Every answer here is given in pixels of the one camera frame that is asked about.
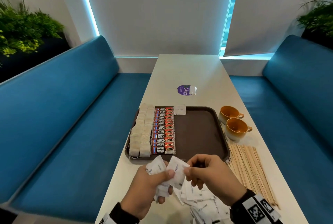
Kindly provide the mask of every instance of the roller shade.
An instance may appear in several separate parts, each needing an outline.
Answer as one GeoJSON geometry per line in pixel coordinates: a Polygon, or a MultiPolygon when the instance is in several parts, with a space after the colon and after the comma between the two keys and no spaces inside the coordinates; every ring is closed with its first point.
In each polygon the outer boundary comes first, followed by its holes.
{"type": "Polygon", "coordinates": [[[301,0],[236,0],[225,55],[275,52],[285,37],[301,35],[301,0]]]}
{"type": "Polygon", "coordinates": [[[116,56],[218,54],[229,0],[89,0],[116,56]]]}

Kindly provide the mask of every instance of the hand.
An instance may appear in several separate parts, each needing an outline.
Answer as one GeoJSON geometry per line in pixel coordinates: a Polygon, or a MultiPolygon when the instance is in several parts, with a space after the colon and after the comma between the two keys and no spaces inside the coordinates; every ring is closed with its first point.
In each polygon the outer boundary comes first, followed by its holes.
{"type": "Polygon", "coordinates": [[[192,186],[202,189],[205,183],[208,189],[227,206],[233,205],[246,193],[246,188],[238,181],[225,162],[216,155],[197,154],[192,157],[184,172],[192,186]],[[196,163],[204,163],[205,168],[193,167],[196,163]]]}
{"type": "MultiPolygon", "coordinates": [[[[122,209],[142,220],[147,215],[152,201],[154,201],[156,187],[162,182],[170,180],[173,176],[173,170],[149,175],[146,171],[146,166],[141,166],[136,172],[125,197],[120,202],[122,209]]],[[[159,197],[158,202],[163,204],[165,202],[165,197],[159,197]]]]}

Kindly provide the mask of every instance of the blue bench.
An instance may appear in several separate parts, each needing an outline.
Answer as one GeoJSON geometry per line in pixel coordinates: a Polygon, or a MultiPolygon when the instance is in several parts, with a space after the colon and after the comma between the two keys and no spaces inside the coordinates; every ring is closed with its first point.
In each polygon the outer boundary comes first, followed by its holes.
{"type": "Polygon", "coordinates": [[[230,77],[310,224],[333,219],[332,69],[332,50],[289,36],[264,77],[230,77]]]}
{"type": "Polygon", "coordinates": [[[0,85],[0,203],[94,222],[150,74],[99,36],[0,85]]]}

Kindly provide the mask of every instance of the purple sticker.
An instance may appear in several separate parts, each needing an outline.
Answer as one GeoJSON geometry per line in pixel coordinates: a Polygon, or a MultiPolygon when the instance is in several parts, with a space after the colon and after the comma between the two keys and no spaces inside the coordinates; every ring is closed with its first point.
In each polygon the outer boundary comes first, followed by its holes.
{"type": "Polygon", "coordinates": [[[181,86],[179,86],[177,88],[178,93],[181,94],[181,95],[185,95],[185,96],[192,95],[192,94],[189,93],[189,87],[190,87],[190,85],[181,85],[181,86]]]}

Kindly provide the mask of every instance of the black planter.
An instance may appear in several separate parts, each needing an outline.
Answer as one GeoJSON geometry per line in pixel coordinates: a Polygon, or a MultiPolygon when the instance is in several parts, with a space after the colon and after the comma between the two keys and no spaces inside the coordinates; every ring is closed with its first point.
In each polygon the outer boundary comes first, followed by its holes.
{"type": "Polygon", "coordinates": [[[0,54],[0,83],[69,50],[64,34],[61,33],[60,36],[62,39],[43,39],[44,43],[39,46],[37,52],[27,54],[20,51],[10,57],[0,54]]]}
{"type": "Polygon", "coordinates": [[[326,34],[323,34],[319,31],[313,31],[309,29],[305,29],[302,38],[315,42],[316,44],[320,44],[327,48],[333,49],[333,38],[328,37],[326,34]]]}

